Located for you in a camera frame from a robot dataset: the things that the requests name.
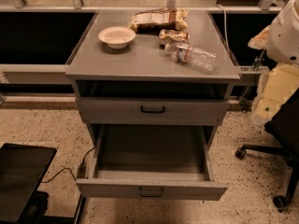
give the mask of white bowl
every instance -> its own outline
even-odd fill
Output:
[[[112,49],[123,49],[135,38],[136,34],[127,27],[114,26],[104,29],[99,33],[100,41]]]

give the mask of plastic bottle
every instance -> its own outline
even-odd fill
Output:
[[[174,61],[189,63],[208,73],[215,69],[216,53],[193,47],[184,42],[167,44],[165,45],[165,50],[172,54]]]

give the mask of floor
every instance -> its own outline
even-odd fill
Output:
[[[262,126],[252,124],[249,116],[228,112],[209,151],[216,182],[229,187],[220,201],[89,198],[80,223],[299,223],[298,190],[282,213],[272,204],[272,197],[284,194],[288,184],[290,168],[284,160],[253,152],[242,161],[235,157],[235,150],[245,143],[277,144]],[[0,107],[0,142],[56,147],[57,155],[43,181],[64,167],[75,174],[84,154],[93,147],[75,103],[53,99],[4,103]],[[87,156],[87,163],[92,155]],[[39,189],[50,195],[46,215],[74,215],[79,191],[67,170]]]

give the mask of gray cabinet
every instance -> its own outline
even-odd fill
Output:
[[[238,70],[205,11],[186,22],[191,42],[219,55],[213,74],[171,61],[157,35],[122,50],[98,43],[102,29],[135,13],[101,10],[67,67],[95,145],[78,188],[86,197],[218,200],[227,186],[214,180],[208,150]]]

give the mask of black chair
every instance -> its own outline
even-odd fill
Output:
[[[275,196],[273,198],[274,205],[281,212],[282,208],[292,202],[299,179],[299,90],[264,127],[267,132],[274,135],[282,147],[244,145],[236,151],[235,155],[239,159],[243,159],[248,149],[286,157],[287,164],[292,168],[287,193],[285,196]]]

